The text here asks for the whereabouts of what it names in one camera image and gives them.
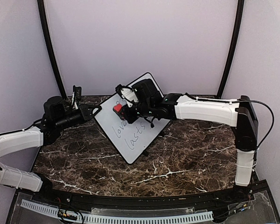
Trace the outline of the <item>red whiteboard eraser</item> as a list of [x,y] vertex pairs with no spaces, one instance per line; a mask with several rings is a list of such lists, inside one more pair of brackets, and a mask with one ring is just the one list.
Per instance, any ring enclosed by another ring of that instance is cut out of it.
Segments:
[[122,117],[123,114],[122,114],[122,104],[116,104],[114,107],[113,107],[113,111],[119,116],[119,117]]

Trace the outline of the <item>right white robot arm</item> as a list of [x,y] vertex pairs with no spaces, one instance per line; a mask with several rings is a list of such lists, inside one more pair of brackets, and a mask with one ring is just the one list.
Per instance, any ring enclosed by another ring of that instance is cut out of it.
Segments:
[[118,85],[116,93],[126,104],[116,113],[129,124],[143,118],[151,127],[155,119],[194,119],[220,123],[232,127],[237,150],[236,187],[229,191],[229,199],[238,203],[247,194],[252,170],[257,161],[259,121],[253,104],[269,108],[263,102],[242,95],[239,99],[195,97],[188,93],[163,96],[151,79],[143,79],[132,86]]

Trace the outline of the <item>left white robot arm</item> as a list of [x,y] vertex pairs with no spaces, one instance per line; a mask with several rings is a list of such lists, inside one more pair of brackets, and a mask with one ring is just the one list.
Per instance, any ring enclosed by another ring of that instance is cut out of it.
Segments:
[[[64,129],[92,120],[102,109],[99,105],[80,105],[78,102],[78,98],[67,103],[60,96],[51,97],[44,103],[43,117],[30,127],[0,133],[0,158],[24,149],[51,145]],[[53,203],[56,192],[44,185],[45,181],[41,175],[0,162],[0,185],[38,192],[44,202]]]

